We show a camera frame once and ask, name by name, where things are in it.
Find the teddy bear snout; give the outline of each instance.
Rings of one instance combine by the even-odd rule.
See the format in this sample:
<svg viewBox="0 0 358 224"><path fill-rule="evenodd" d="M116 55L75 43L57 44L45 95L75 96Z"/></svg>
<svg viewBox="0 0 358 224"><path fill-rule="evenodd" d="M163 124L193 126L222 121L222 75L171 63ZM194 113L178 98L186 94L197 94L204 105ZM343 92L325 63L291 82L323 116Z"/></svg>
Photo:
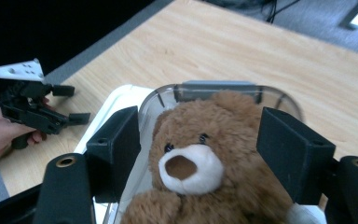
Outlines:
<svg viewBox="0 0 358 224"><path fill-rule="evenodd" d="M169 176L184 180L197 172L197 165L184 156L176 156L165 163Z"/></svg>
<svg viewBox="0 0 358 224"><path fill-rule="evenodd" d="M158 163L165 187L180 194L204 194L220 187L224 167L210 147L190 145L164 154Z"/></svg>

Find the brown teddy bear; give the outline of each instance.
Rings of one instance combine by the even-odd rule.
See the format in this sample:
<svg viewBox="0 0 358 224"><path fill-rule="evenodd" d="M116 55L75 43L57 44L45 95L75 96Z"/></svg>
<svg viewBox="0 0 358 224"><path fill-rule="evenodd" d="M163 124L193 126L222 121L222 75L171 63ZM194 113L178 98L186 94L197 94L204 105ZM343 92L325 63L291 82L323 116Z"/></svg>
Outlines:
<svg viewBox="0 0 358 224"><path fill-rule="evenodd" d="M261 108L220 91L158 117L149 153L153 188L121 223L282 223L293 205L256 152Z"/></svg>

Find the teddy bear ear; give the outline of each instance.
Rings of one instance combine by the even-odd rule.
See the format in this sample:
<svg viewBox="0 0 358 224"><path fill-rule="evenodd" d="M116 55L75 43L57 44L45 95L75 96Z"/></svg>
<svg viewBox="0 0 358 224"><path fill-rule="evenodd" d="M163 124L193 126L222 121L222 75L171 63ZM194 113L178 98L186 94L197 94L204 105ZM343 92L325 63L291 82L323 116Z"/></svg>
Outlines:
<svg viewBox="0 0 358 224"><path fill-rule="evenodd" d="M247 120L251 127L258 130L262 108L255 103L252 96L238 91L219 91L211 96L211 100L238 118Z"/></svg>
<svg viewBox="0 0 358 224"><path fill-rule="evenodd" d="M153 130L153 140L155 139L155 136L158 133L159 128L161 127L162 123L171 113L172 113L172 110L166 110L166 111L162 112L160 115L158 115L154 130Z"/></svg>

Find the wooden table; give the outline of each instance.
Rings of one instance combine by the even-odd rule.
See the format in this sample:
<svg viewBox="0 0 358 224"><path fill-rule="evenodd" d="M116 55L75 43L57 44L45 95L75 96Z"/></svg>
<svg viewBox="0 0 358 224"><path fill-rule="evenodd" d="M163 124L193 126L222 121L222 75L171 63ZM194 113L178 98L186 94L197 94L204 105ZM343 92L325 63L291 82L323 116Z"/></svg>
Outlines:
<svg viewBox="0 0 358 224"><path fill-rule="evenodd" d="M283 90L306 123L358 156L358 54L202 2L177 0L75 73L59 112L91 112L124 84L158 88L191 79L248 80ZM46 164L74 151L88 126L69 127L0 160L10 195L41 183Z"/></svg>

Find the clear plastic bin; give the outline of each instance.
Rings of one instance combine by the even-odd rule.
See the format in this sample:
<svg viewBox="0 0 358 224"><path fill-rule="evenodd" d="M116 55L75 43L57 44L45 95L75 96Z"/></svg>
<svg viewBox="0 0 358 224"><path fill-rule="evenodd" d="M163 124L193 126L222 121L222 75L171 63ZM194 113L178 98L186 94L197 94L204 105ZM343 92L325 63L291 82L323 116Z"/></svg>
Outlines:
<svg viewBox="0 0 358 224"><path fill-rule="evenodd" d="M152 144L152 132L158 116L163 111L173 109L182 102L207 99L213 93L222 90L240 91L251 95L259 105L280 109L302 120L299 106L289 95L271 87L256 86L249 82L190 81L183 84L163 86L152 91L145 98L139 110L142 149L131 171L118 209L117 211L112 211L109 220L119 223L132 197L137 193L152 188L147 157Z"/></svg>

